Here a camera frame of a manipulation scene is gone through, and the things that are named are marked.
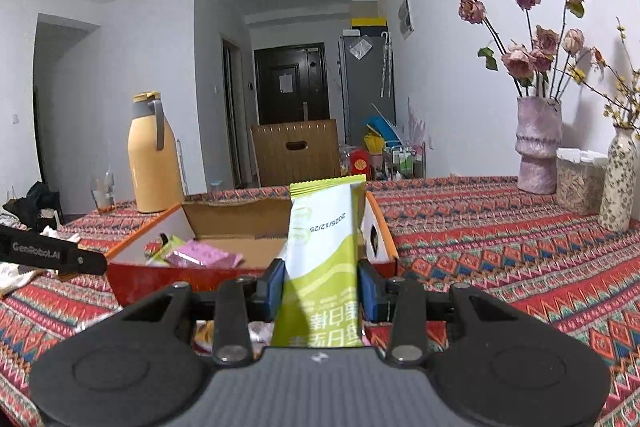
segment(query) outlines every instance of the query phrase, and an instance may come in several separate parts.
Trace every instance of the vase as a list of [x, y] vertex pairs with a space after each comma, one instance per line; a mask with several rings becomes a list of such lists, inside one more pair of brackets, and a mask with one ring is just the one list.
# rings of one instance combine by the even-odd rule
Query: vase
[[558, 171], [556, 150], [562, 141], [562, 105], [541, 96], [518, 99], [516, 151], [522, 156], [518, 188], [533, 194], [553, 194]]
[[609, 145], [609, 160], [598, 214], [598, 223], [611, 232], [625, 232], [629, 228], [636, 189], [637, 159], [633, 130], [616, 127], [616, 135]]

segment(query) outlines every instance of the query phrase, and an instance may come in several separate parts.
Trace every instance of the thermos handle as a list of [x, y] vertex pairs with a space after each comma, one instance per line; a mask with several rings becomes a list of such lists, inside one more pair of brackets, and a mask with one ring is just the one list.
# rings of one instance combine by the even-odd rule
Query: thermos handle
[[156, 115], [156, 150], [161, 151], [164, 149], [164, 109], [160, 100], [151, 100], [149, 103]]

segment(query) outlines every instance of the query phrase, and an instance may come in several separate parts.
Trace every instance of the chair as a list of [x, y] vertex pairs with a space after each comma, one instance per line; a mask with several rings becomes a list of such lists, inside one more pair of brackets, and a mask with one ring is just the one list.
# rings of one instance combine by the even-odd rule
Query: chair
[[252, 125], [260, 187], [340, 176], [335, 120]]

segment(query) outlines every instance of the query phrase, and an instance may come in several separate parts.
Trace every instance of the cardboard box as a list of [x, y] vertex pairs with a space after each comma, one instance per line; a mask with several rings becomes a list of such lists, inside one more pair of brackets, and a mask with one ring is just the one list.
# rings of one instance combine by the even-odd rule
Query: cardboard box
[[340, 176], [335, 120], [252, 125], [261, 187]]
[[[183, 203], [163, 213], [107, 254], [107, 279], [122, 306], [176, 281], [194, 291], [210, 291], [239, 275], [259, 277], [278, 256], [289, 232], [290, 200], [265, 199], [239, 203]], [[373, 195], [367, 193], [362, 219], [361, 256], [384, 277], [396, 274], [396, 249]], [[145, 246], [161, 233], [185, 241], [199, 239], [230, 253], [241, 253], [236, 269], [145, 266]]]

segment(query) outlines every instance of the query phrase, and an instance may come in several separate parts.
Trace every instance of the glass of water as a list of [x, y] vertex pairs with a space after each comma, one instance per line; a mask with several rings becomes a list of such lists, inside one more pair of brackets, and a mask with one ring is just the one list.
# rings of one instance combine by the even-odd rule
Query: glass of water
[[99, 214], [109, 214], [116, 208], [113, 172], [94, 173], [91, 176], [91, 195]]

